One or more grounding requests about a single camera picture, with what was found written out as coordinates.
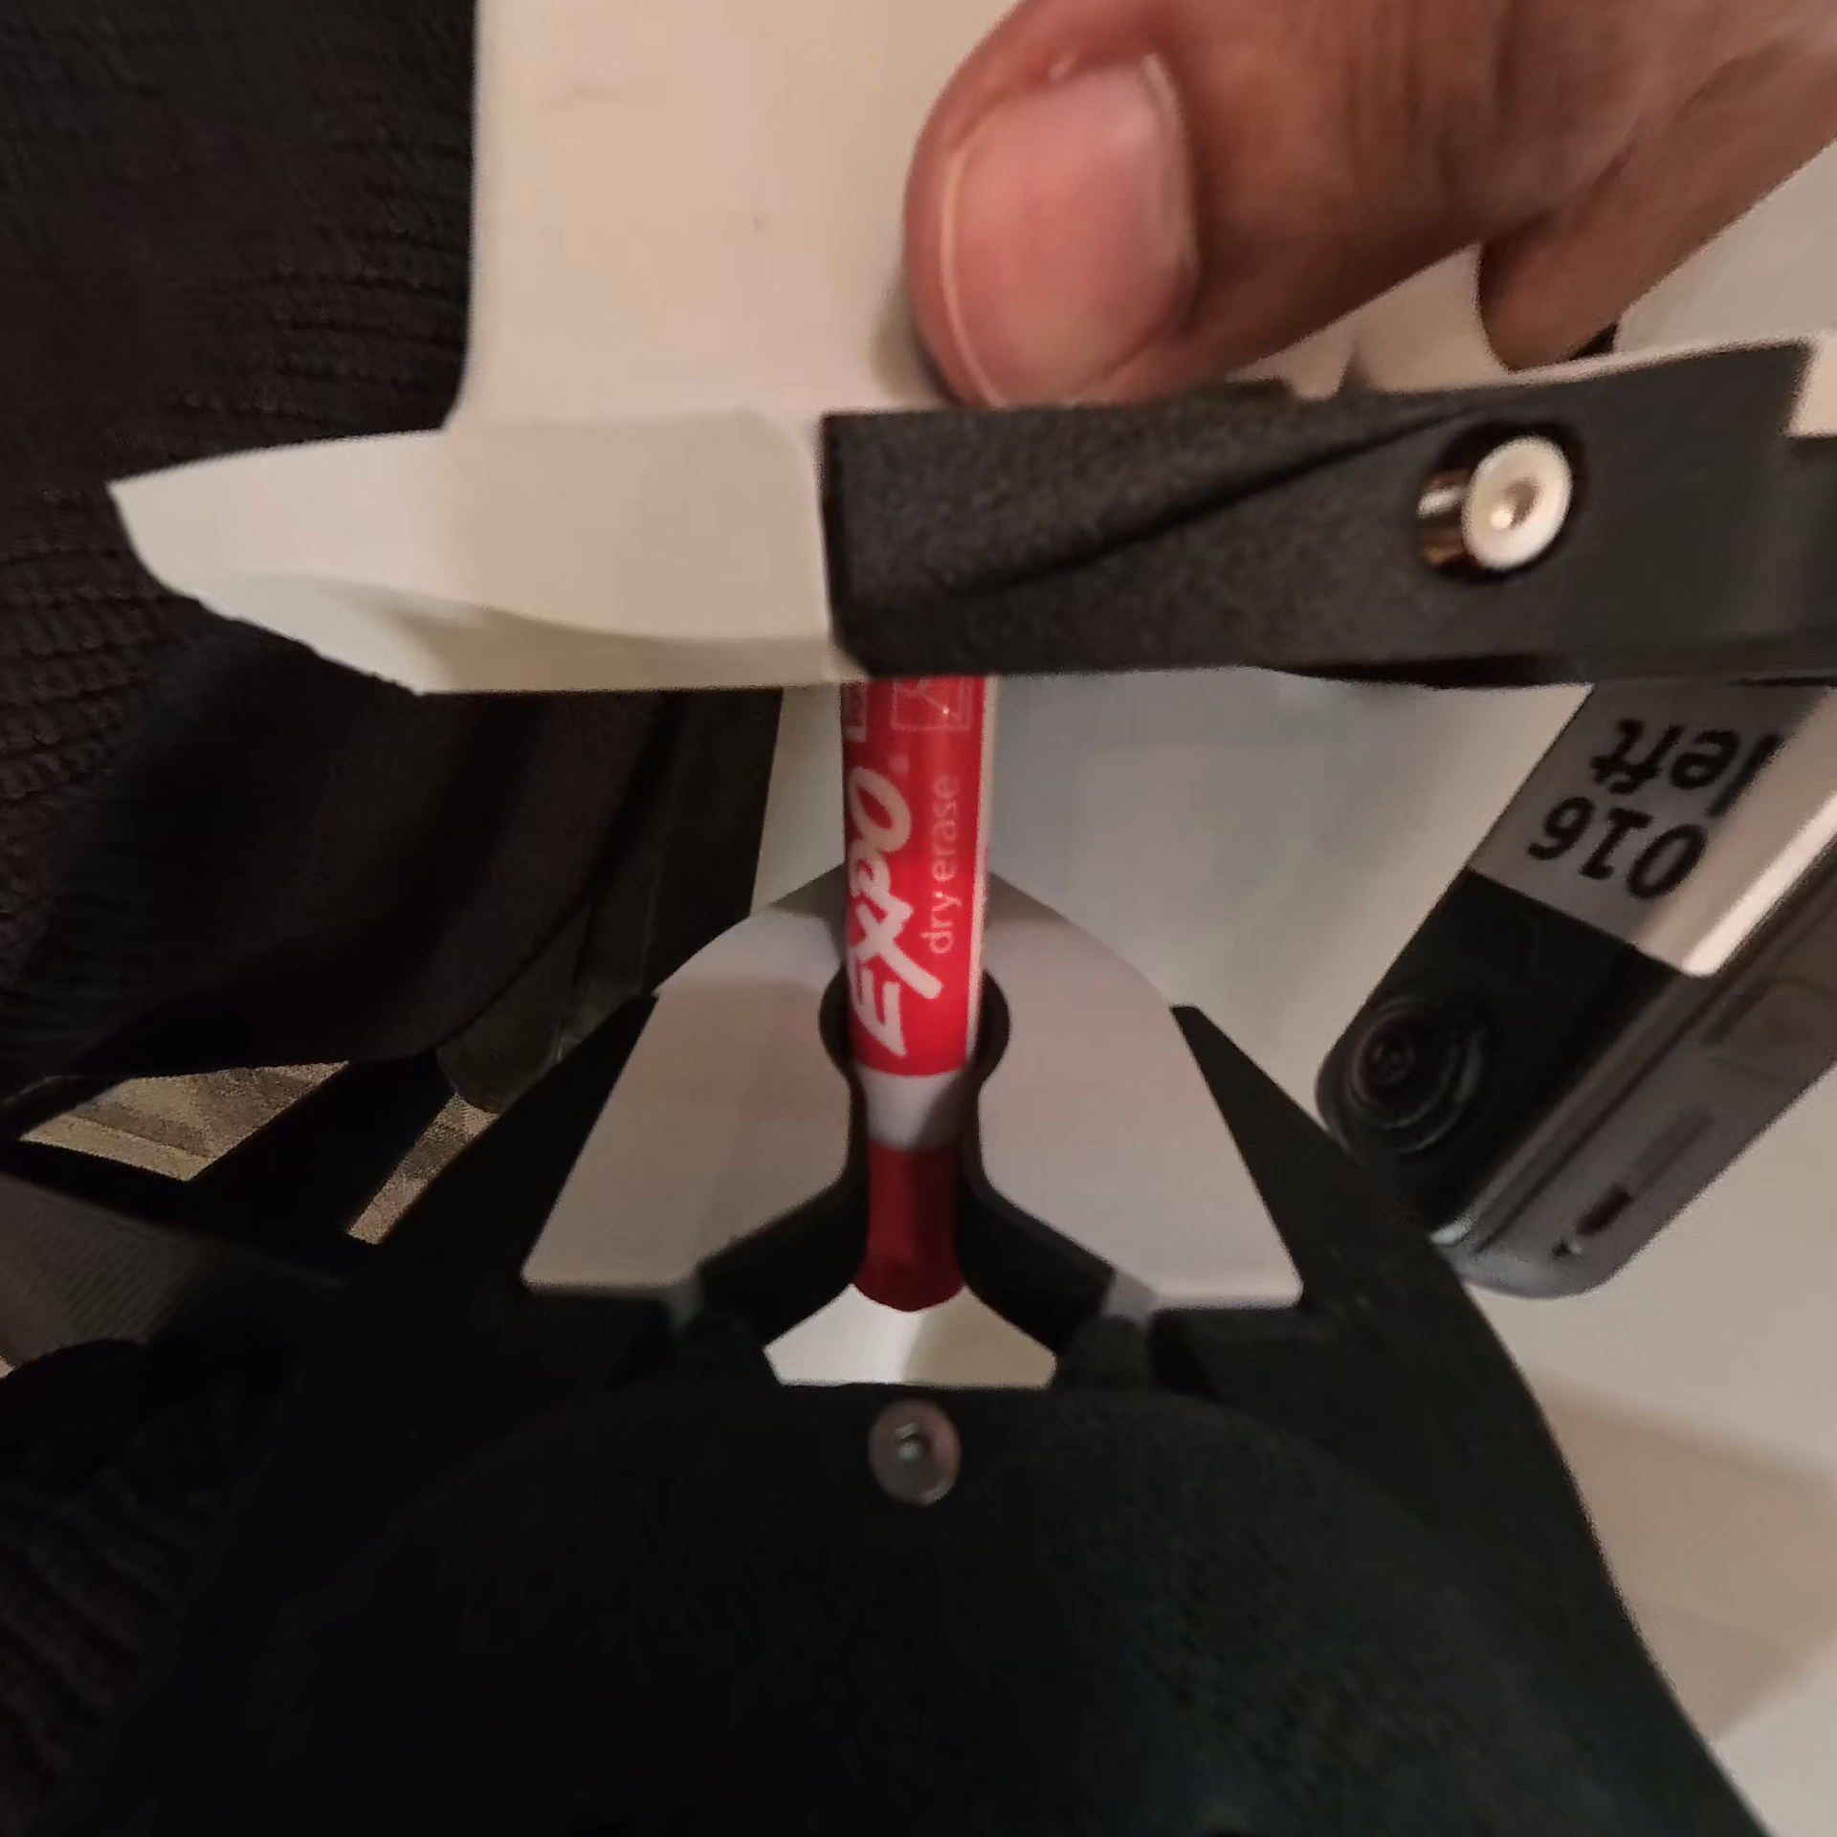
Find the person's black sweater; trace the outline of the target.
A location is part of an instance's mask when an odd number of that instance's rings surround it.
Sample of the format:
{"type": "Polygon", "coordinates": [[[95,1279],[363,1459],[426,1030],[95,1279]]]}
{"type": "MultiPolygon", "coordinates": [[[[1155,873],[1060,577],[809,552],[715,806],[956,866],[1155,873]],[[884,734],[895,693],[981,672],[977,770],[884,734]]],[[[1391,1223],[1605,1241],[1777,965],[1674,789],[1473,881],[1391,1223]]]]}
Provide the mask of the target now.
{"type": "MultiPolygon", "coordinates": [[[[776,693],[419,697],[158,586],[110,487],[428,433],[476,4],[3,4],[3,1103],[434,1055],[736,917],[776,693]]],[[[663,954],[681,946],[681,954],[663,954]]]]}

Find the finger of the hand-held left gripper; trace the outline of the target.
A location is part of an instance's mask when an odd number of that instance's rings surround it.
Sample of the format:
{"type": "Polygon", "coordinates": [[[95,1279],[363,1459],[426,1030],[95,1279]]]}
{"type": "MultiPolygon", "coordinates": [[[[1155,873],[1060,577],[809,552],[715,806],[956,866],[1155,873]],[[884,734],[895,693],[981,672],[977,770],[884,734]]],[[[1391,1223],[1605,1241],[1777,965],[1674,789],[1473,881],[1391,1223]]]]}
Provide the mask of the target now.
{"type": "Polygon", "coordinates": [[[160,586],[417,695],[836,682],[815,448],[751,412],[451,424],[109,496],[160,586]]]}

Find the red dry erase marker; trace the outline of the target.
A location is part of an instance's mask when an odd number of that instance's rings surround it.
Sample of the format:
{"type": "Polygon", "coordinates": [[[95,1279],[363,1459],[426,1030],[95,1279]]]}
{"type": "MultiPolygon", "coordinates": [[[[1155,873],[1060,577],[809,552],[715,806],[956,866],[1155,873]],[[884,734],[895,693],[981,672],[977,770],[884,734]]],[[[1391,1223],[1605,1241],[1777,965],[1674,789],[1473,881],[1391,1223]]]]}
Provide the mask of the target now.
{"type": "Polygon", "coordinates": [[[918,1315],[952,1300],[954,1181],[977,1053],[996,691],[899,678],[838,701],[845,1044],[864,1110],[855,1288],[918,1315]]]}

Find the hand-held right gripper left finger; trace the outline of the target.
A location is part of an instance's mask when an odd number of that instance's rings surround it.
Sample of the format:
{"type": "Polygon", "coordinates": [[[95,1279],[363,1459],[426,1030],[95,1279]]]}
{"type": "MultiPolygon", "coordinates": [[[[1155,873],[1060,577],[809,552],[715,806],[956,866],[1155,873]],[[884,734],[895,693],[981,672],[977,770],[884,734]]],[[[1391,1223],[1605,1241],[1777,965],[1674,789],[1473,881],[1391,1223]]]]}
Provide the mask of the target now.
{"type": "Polygon", "coordinates": [[[851,1288],[866,1128],[841,917],[841,885],[809,883],[660,988],[524,1262],[530,1292],[811,1321],[851,1288]]]}

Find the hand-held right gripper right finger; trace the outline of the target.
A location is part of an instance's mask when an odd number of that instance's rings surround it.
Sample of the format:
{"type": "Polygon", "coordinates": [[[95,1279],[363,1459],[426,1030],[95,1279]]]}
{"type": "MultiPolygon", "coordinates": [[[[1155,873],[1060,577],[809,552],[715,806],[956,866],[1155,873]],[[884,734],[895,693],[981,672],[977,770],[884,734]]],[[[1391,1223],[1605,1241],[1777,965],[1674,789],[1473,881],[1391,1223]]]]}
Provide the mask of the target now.
{"type": "Polygon", "coordinates": [[[1287,1311],[1301,1279],[1172,1007],[1016,889],[989,892],[958,1264],[1004,1321],[1287,1311]]]}

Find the person's left hand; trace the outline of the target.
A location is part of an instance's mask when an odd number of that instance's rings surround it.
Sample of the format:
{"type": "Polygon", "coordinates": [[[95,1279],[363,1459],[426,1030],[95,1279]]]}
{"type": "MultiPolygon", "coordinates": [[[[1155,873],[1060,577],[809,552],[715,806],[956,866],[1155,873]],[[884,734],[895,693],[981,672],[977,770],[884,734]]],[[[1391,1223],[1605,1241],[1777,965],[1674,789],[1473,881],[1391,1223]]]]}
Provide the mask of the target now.
{"type": "Polygon", "coordinates": [[[1146,402],[1477,251],[1546,366],[1833,127],[1833,4],[1017,4],[916,142],[910,314],[956,402],[1146,402]]]}

